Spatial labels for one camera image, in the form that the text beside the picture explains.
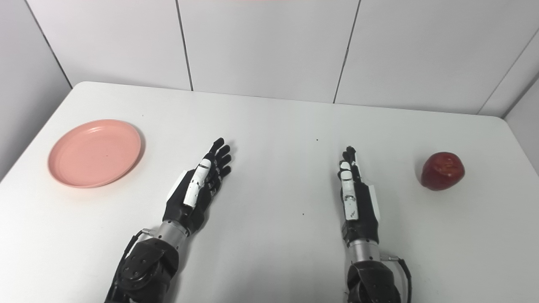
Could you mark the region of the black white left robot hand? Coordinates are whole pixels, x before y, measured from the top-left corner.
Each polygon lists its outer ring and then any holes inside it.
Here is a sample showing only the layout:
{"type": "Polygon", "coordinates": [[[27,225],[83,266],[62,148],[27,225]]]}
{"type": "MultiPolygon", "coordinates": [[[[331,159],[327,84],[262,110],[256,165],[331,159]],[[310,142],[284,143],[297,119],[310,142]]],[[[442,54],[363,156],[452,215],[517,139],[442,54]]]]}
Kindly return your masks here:
{"type": "Polygon", "coordinates": [[[230,151],[225,140],[218,138],[200,163],[186,172],[167,200],[164,222],[179,224],[187,236],[202,227],[208,207],[221,190],[223,179],[232,171],[230,151]]]}

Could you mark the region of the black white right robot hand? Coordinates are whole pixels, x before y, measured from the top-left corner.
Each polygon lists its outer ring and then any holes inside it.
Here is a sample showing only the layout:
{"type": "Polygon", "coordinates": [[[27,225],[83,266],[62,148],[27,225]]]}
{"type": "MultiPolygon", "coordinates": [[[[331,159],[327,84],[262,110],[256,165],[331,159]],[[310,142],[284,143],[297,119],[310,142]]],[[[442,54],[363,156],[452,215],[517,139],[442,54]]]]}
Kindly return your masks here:
{"type": "Polygon", "coordinates": [[[343,240],[347,245],[355,240],[379,244],[379,221],[373,205],[375,192],[362,180],[354,147],[347,146],[342,153],[337,176],[345,217],[343,240]]]}

